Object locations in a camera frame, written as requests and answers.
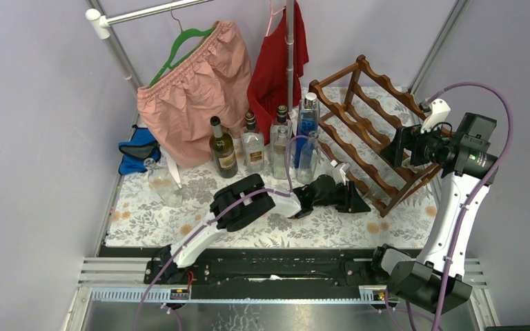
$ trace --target blue water bottle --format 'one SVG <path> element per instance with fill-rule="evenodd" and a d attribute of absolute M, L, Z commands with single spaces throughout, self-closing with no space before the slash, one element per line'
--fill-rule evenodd
<path fill-rule="evenodd" d="M 315 93 L 306 93 L 306 98 L 300 103 L 300 113 L 297 117 L 297 134 L 309 136 L 310 132 L 318 130 L 320 121 L 320 103 Z M 294 166 L 300 165 L 301 151 L 307 139 L 298 139 L 295 144 Z"/>

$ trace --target wooden wine rack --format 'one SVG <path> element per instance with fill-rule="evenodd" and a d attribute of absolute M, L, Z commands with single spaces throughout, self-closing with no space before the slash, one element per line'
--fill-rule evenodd
<path fill-rule="evenodd" d="M 385 159 L 381 155 L 381 150 L 390 143 L 390 139 L 385 134 L 381 134 L 374 127 L 369 119 L 361 117 L 355 110 L 352 102 L 353 97 L 356 95 L 361 98 L 371 109 L 373 109 L 377 114 L 379 114 L 387 123 L 391 124 L 395 129 L 402 126 L 401 120 L 395 115 L 388 114 L 385 112 L 381 103 L 377 99 L 368 97 L 363 93 L 361 86 L 358 83 L 360 74 L 363 72 L 369 76 L 374 82 L 376 82 L 380 87 L 384 88 L 389 94 L 391 94 L 395 99 L 397 99 L 401 104 L 406 106 L 419 118 L 426 119 L 426 116 L 421 111 L 420 107 L 415 103 L 413 95 L 408 92 L 399 92 L 393 87 L 389 77 L 376 74 L 369 65 L 369 62 L 366 60 L 364 55 L 360 55 L 357 58 L 356 63 L 351 64 L 339 72 L 336 72 L 332 76 L 322 80 L 322 81 L 312 81 L 310 83 L 310 92 L 313 92 L 317 95 L 318 100 L 322 102 L 330 112 L 325 114 L 320 118 L 320 127 L 338 144 L 344 152 L 349 155 L 354 162 L 365 171 L 368 176 L 375 182 L 377 185 L 387 193 L 391 198 L 389 204 L 385 204 L 383 201 L 380 201 L 372 192 L 370 192 L 369 187 L 365 182 L 357 179 L 352 173 L 348 173 L 347 177 L 350 181 L 353 181 L 361 192 L 367 194 L 367 197 L 371 200 L 371 203 L 379 210 L 381 217 L 385 217 L 397 204 L 405 200 L 407 197 L 412 195 L 415 191 L 419 190 L 422 186 L 429 183 L 429 181 L 440 171 L 440 166 L 432 163 L 428 165 L 425 169 L 419 172 L 415 172 L 412 169 L 404 167 L 394 167 L 391 162 Z M 349 83 L 349 88 L 346 91 L 346 97 L 344 98 L 344 103 L 330 102 L 322 88 L 329 85 L 330 83 L 352 73 L 351 81 Z M 351 120 L 346 114 L 352 116 L 355 120 Z M 396 187 L 389 185 L 381 176 L 377 168 L 374 165 L 365 162 L 360 155 L 358 154 L 356 148 L 350 143 L 345 143 L 339 136 L 336 129 L 327 124 L 326 121 L 333 116 L 337 116 L 346 127 L 351 129 L 365 144 L 372 149 L 377 155 L 387 163 L 395 173 L 397 173 L 401 178 L 403 178 L 406 183 L 398 190 Z M 328 145 L 325 143 L 320 144 L 322 148 L 333 158 L 334 154 Z M 408 154 L 404 154 L 404 159 L 408 158 Z"/>

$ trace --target blue bag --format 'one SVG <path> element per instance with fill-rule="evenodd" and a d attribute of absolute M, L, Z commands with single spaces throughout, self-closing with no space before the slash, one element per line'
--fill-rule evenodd
<path fill-rule="evenodd" d="M 149 132 L 148 128 L 133 126 L 135 132 L 130 141 L 119 143 L 119 151 L 123 153 L 123 161 L 119 166 L 119 174 L 132 174 L 134 172 L 145 172 L 143 161 L 152 158 L 156 162 L 161 157 L 159 143 Z"/>

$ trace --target gray wall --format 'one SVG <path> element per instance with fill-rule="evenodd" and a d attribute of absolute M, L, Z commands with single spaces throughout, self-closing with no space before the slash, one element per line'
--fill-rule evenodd
<path fill-rule="evenodd" d="M 135 98 L 84 1 L 0 1 L 0 330 L 59 330 Z"/>
<path fill-rule="evenodd" d="M 482 263 L 502 324 L 530 323 L 530 1 L 473 0 L 418 94 L 467 80 L 501 90 L 515 117 L 513 147 L 479 210 L 469 252 Z M 492 94 L 458 88 L 443 99 L 454 126 L 465 112 L 497 119 L 491 151 L 501 151 L 507 120 Z"/>
<path fill-rule="evenodd" d="M 169 1 L 101 2 L 106 13 L 113 15 Z M 279 10 L 286 1 L 272 3 Z M 302 85 L 354 63 L 359 54 L 365 54 L 375 71 L 389 75 L 395 85 L 409 85 L 453 4 L 454 0 L 301 0 L 310 54 Z M 205 30 L 216 20 L 235 21 L 255 65 L 269 22 L 269 1 L 214 0 L 176 10 L 174 15 L 184 29 Z M 275 17 L 272 31 L 280 19 L 280 14 Z M 141 79 L 149 83 L 166 62 L 179 26 L 164 13 L 121 23 L 115 31 Z M 180 53 L 187 53 L 197 40 L 184 44 Z M 347 79 L 336 85 L 347 86 Z M 361 78 L 361 83 L 375 85 L 370 79 Z"/>

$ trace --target table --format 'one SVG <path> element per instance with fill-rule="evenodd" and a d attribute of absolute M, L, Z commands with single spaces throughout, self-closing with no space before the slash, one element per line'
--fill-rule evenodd
<path fill-rule="evenodd" d="M 376 98 L 390 114 L 401 118 L 403 125 L 413 125 L 409 111 L 381 88 L 363 88 L 365 94 Z M 325 88 L 331 101 L 340 101 L 345 88 Z M 359 99 L 353 101 L 356 111 L 368 117 L 381 133 L 391 138 L 395 130 L 378 114 Z M 321 114 L 328 109 L 322 107 Z M 352 143 L 366 162 L 372 163 L 390 185 L 401 188 L 403 180 L 379 157 L 350 131 L 338 118 L 328 120 L 345 142 Z M 378 197 L 387 195 L 370 180 L 332 139 L 320 130 L 320 141 L 328 144 L 335 156 L 351 164 L 356 177 L 364 180 Z M 269 187 L 287 190 L 286 181 L 271 176 L 266 159 L 263 180 Z M 327 159 L 318 165 L 317 175 L 330 169 Z M 168 208 L 150 189 L 147 174 L 129 174 L 117 188 L 115 206 L 109 216 L 108 234 L 105 245 L 109 247 L 158 247 L 182 239 L 208 212 L 213 194 L 219 189 L 245 177 L 248 173 L 239 159 L 239 172 L 232 179 L 223 179 L 217 173 L 212 161 L 195 168 L 180 170 L 184 190 L 184 204 L 181 208 Z M 294 186 L 301 184 L 294 181 Z M 299 220 L 286 219 L 278 214 L 265 214 L 250 226 L 214 242 L 212 248 L 374 248 L 383 243 L 398 248 L 421 248 L 424 246 L 436 206 L 432 188 L 426 185 L 395 207 L 384 218 L 377 210 L 362 214 L 340 214 L 332 207 L 316 208 Z"/>

